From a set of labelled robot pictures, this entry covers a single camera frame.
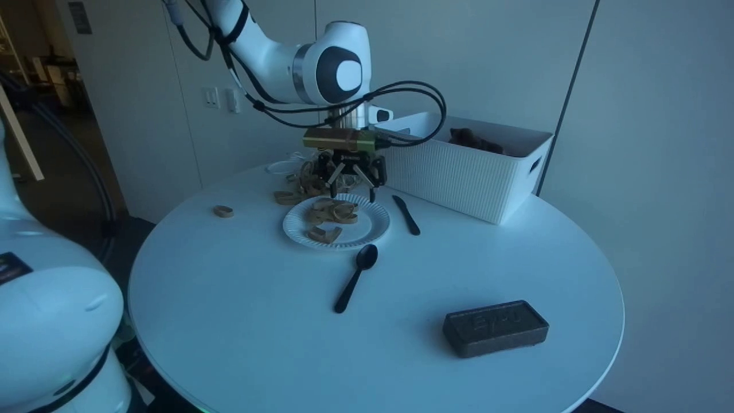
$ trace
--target white robot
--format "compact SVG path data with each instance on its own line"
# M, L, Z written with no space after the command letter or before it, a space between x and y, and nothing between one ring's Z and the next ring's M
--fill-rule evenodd
M166 0L186 35L176 2ZM225 63L243 65L269 103L338 105L369 89L363 26L333 23L308 46L271 42L242 0L201 0ZM84 249L61 240L21 204L0 147L0 413L123 413L131 389L111 341L123 299Z

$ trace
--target floor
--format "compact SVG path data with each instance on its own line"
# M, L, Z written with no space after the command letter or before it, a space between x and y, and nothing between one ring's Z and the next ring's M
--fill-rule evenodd
M48 105L59 125L50 125L33 111L18 109L18 120L43 169L43 181L35 181L31 178L24 159L18 157L18 147L13 147L11 140L6 143L18 195L40 222L89 249L119 283L121 291L127 291L135 252L154 225L129 216L92 111L59 109L52 99ZM89 174L79 154L59 139L59 131L74 139L79 147L89 154L97 178L102 178L105 191L97 191L102 186L94 186L94 174ZM198 412L157 375L127 323L114 337L114 350L142 396L142 401L138 399L131 412ZM590 399L579 407L575 413L614 413L614 408Z

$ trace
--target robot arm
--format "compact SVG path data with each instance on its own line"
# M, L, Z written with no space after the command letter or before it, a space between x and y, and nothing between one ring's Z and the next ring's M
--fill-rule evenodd
M166 0L166 7L182 31L176 2ZM274 42L243 0L201 0L198 14L209 22L228 68L239 61L271 103L336 105L369 92L369 40L359 23L330 23L316 42L289 46Z

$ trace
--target white box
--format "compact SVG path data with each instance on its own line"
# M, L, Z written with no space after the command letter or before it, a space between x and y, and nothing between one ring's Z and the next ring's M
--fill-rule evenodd
M419 113L373 126L422 139L437 125L437 116ZM453 130L470 130L502 154L454 144ZM428 143L386 152L387 186L501 225L535 193L551 140L549 131L447 117Z

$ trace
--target round white table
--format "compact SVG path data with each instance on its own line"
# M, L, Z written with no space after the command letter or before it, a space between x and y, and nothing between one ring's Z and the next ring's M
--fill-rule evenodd
M566 216L529 197L489 225L393 191L380 256L344 315L333 303L353 251L284 236L282 178L246 170L157 225L129 288L154 367L192 405L221 413L572 412L604 381L623 337L623 299L604 252ZM213 206L235 214L221 219ZM457 358L447 313L527 302L549 337Z

